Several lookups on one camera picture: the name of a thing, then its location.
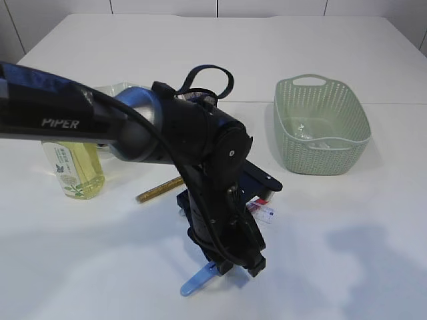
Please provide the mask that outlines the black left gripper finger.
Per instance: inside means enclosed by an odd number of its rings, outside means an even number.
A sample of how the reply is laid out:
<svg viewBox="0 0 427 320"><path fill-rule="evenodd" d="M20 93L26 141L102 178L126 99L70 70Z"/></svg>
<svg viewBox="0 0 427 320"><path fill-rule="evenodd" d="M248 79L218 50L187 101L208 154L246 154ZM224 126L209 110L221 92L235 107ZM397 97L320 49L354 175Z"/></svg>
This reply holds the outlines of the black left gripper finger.
<svg viewBox="0 0 427 320"><path fill-rule="evenodd" d="M218 275L225 275L228 271L234 266L233 263L229 261L220 261L215 264Z"/></svg>
<svg viewBox="0 0 427 320"><path fill-rule="evenodd" d="M266 267L266 258L263 255L258 255L252 264L245 266L246 271L256 277Z"/></svg>

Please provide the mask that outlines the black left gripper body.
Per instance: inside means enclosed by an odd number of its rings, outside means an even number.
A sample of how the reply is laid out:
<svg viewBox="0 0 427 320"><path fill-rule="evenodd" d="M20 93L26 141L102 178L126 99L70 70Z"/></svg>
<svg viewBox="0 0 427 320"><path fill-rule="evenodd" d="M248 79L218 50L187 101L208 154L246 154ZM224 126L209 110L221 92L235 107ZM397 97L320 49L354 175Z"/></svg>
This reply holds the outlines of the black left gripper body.
<svg viewBox="0 0 427 320"><path fill-rule="evenodd" d="M206 214L203 200L197 198L202 191L197 189L196 183L201 181L201 178L192 179L185 173L185 215L189 222L189 238L200 247L209 262L253 263L258 255L262 255L266 243L246 203L238 203L238 187L231 185L225 188L236 213L212 219Z"/></svg>

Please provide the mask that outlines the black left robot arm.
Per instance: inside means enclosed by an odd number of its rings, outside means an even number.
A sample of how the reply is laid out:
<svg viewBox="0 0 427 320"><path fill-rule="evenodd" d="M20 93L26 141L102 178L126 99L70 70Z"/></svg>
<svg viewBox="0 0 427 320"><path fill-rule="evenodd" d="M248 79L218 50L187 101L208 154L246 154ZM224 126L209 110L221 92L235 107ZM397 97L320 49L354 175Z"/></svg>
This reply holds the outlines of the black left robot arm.
<svg viewBox="0 0 427 320"><path fill-rule="evenodd" d="M122 161L176 167L187 187L177 203L187 231L220 273L239 265L252 276L266 266L266 244L240 179L253 139L218 109L218 96L195 101L197 71L180 89L154 82L111 97L30 67L1 64L1 136L7 139L108 144Z"/></svg>

